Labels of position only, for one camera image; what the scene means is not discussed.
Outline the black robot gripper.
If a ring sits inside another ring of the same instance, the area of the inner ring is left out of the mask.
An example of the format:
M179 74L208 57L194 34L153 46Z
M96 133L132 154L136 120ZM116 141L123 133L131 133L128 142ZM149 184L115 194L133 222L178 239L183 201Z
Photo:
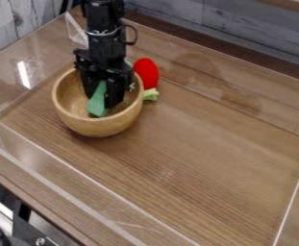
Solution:
M91 98L96 88L107 79L105 108L112 109L124 97L127 79L133 71L124 61L125 46L133 45L136 40L125 40L125 30L115 28L112 31L87 31L88 48L76 49L75 67L80 71L83 90Z

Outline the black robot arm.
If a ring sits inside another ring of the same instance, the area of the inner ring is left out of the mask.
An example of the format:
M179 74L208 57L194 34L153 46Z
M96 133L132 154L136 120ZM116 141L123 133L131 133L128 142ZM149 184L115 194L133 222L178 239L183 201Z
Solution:
M125 37L129 25L121 20L123 0L80 1L88 48L73 51L75 68L80 72L87 98L104 82L104 107L111 109L123 101L124 91L132 84L133 68L125 62L125 50L127 46L136 44L137 38L128 41Z

